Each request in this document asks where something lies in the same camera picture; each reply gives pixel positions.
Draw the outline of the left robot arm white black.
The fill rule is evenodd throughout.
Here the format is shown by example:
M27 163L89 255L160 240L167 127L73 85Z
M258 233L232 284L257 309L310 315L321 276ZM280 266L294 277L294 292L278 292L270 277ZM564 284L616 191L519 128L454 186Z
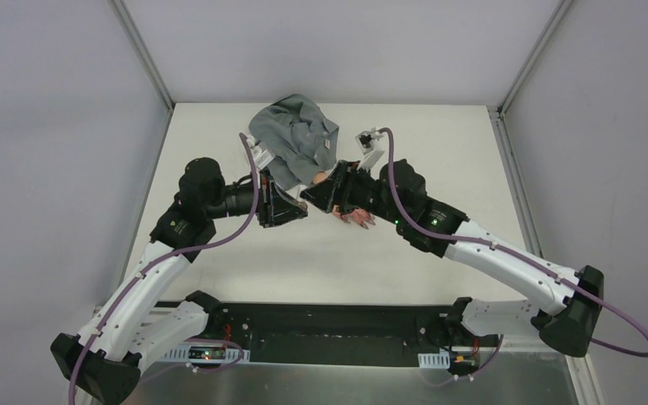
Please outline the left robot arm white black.
M173 203L158 219L132 274L75 335L58 334L51 343L69 391L82 390L102 404L121 404L143 372L168 350L190 337L217 339L224 319L215 298L196 292L175 313L144 326L161 295L196 259L212 249L215 220L245 216L273 228L307 216L306 205L290 196L268 170L254 169L226 184L210 158L189 162L178 181Z

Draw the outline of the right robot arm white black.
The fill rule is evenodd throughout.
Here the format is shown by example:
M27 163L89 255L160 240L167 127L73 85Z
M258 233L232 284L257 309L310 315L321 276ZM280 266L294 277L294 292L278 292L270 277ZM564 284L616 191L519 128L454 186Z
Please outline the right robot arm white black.
M394 224L412 247L472 267L523 295L520 301L457 299L445 323L455 345L491 334L537 334L562 354L587 354L602 311L603 273L546 262L491 235L464 212L428 196L424 177L405 159L384 165L378 179L341 160L300 195L325 213L361 208Z

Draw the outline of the mannequin hand with painted nails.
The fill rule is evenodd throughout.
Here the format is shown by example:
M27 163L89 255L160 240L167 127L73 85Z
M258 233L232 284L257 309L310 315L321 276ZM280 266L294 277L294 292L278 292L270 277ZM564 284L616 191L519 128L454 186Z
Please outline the mannequin hand with painted nails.
M316 173L313 177L312 184L316 185L323 182L328 177L324 171ZM368 229L375 226L375 217L367 211L357 208L350 213L341 213L338 206L332 208L332 215L345 224L356 224L361 228Z

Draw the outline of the grey shirt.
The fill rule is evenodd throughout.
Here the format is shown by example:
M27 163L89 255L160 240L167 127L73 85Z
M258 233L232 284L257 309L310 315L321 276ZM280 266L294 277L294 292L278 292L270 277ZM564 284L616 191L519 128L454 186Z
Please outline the grey shirt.
M310 186L338 162L339 125L302 94L292 94L257 112L248 126L274 154L267 168L284 190Z

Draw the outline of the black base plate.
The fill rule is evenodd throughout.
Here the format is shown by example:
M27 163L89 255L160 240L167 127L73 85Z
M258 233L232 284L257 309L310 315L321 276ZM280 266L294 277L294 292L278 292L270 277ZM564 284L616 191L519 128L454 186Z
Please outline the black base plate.
M239 344L257 363L416 367L442 348L494 347L446 320L449 305L306 305L225 302L198 338Z

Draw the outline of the left aluminium frame post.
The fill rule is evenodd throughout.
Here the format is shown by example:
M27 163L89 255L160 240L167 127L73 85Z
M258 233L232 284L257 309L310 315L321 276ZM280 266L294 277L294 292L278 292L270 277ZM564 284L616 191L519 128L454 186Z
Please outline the left aluminium frame post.
M123 0L110 0L109 4L118 19L131 48L140 61L142 68L151 84L154 86L160 101L170 115L173 114L176 103L174 102L170 91L167 89L165 81L156 63L138 29L137 23L133 18L127 4Z

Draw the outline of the aluminium frame post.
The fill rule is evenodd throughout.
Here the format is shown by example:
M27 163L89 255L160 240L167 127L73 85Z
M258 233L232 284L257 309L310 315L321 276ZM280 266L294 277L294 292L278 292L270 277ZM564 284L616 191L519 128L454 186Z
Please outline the aluminium frame post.
M532 49L526 56L520 70L518 71L513 83L505 94L504 99L499 103L497 112L499 117L503 119L508 110L512 107L518 94L521 92L523 86L526 84L529 77L532 75L533 70L543 57L543 53L547 50L550 42L553 40L560 25L564 22L565 17L569 11L575 6L576 0L560 0L557 1L552 15L543 26L543 30L536 39Z
M165 81L156 63L138 29L137 23L133 18L127 4L123 0L110 0L109 4L118 19L131 48L140 61L142 68L151 84L154 86L160 101L170 115L173 114L176 103L174 102L170 91L167 89Z

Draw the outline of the right aluminium frame post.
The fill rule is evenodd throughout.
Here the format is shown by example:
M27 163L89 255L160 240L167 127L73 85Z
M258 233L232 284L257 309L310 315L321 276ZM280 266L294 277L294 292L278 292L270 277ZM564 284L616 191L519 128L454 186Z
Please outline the right aluminium frame post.
M569 11L575 6L576 0L560 0L557 1L552 15L543 26L543 30L536 39L532 49L526 56L520 70L518 71L513 83L505 94L504 99L499 103L497 112L499 117L503 119L508 110L512 107L518 94L521 92L523 86L526 84L529 77L532 75L533 70L543 57L543 53L547 50L550 42L553 40L560 25L564 22L565 17Z

